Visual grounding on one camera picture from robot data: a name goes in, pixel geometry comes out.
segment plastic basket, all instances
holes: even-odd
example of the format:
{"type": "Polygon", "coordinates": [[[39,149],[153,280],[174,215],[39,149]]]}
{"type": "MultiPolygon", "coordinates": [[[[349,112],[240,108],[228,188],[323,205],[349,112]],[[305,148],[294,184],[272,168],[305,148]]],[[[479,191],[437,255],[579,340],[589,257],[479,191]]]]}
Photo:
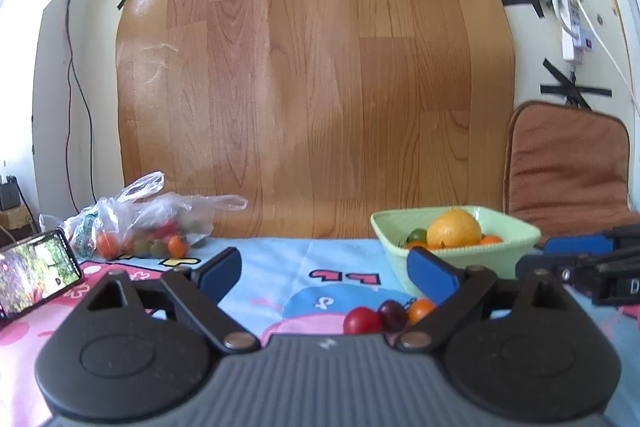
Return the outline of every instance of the plastic basket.
{"type": "MultiPolygon", "coordinates": [[[[386,256],[396,273],[396,277],[404,289],[413,296],[421,296],[422,294],[406,273],[406,257],[409,251],[398,245],[404,244],[406,237],[412,230],[429,228],[436,217],[450,208],[453,207],[432,206],[430,208],[386,210],[376,212],[371,216],[371,226],[385,247],[386,256]]],[[[498,235],[504,242],[496,245],[434,250],[433,253],[458,268],[481,264],[495,271],[498,277],[513,279],[517,261],[529,253],[540,240],[540,230],[515,217],[483,206],[461,206],[461,208],[478,220],[482,233],[498,235]]]]}

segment transparent plastic bag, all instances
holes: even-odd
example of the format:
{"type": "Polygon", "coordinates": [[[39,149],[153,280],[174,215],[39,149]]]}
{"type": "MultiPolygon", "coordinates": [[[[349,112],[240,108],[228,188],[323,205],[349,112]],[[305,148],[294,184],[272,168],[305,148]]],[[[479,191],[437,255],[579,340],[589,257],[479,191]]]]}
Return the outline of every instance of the transparent plastic bag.
{"type": "Polygon", "coordinates": [[[191,245],[211,234],[215,211],[244,210],[248,203],[240,196],[181,196],[174,192],[145,200],[163,187],[164,174],[152,172],[116,197],[100,198],[62,223],[76,257],[88,259],[95,254],[107,261],[121,253],[181,257],[191,245]]]}

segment wood panel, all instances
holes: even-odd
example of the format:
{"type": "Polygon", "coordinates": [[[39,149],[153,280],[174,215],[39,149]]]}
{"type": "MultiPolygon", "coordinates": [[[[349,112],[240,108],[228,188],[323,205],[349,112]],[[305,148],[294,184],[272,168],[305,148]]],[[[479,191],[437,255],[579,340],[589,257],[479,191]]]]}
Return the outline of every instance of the wood panel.
{"type": "Polygon", "coordinates": [[[500,0],[128,0],[126,182],[236,193],[228,237],[367,237],[385,208],[499,208],[513,103],[500,0]]]}

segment green fruit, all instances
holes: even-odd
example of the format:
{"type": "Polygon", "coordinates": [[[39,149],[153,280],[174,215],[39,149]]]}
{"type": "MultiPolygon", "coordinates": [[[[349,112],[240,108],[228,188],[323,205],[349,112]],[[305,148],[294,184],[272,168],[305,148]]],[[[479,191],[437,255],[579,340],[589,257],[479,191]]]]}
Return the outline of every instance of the green fruit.
{"type": "Polygon", "coordinates": [[[156,239],[151,242],[151,246],[149,247],[149,252],[151,257],[155,259],[165,259],[169,256],[169,251],[166,249],[166,244],[161,239],[156,239]]]}
{"type": "Polygon", "coordinates": [[[420,241],[422,243],[426,243],[427,241],[427,231],[425,229],[415,229],[409,236],[406,238],[408,243],[412,241],[420,241]]]}
{"type": "Polygon", "coordinates": [[[149,242],[144,237],[138,237],[133,241],[133,255],[142,259],[151,257],[149,242]]]}

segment phone screen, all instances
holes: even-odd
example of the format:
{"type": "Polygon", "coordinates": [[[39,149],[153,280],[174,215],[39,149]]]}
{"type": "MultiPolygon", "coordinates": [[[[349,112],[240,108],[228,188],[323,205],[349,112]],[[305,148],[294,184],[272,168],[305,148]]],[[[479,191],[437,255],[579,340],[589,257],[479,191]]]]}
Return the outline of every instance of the phone screen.
{"type": "Polygon", "coordinates": [[[0,319],[10,319],[82,278],[60,230],[0,250],[0,319]]]}

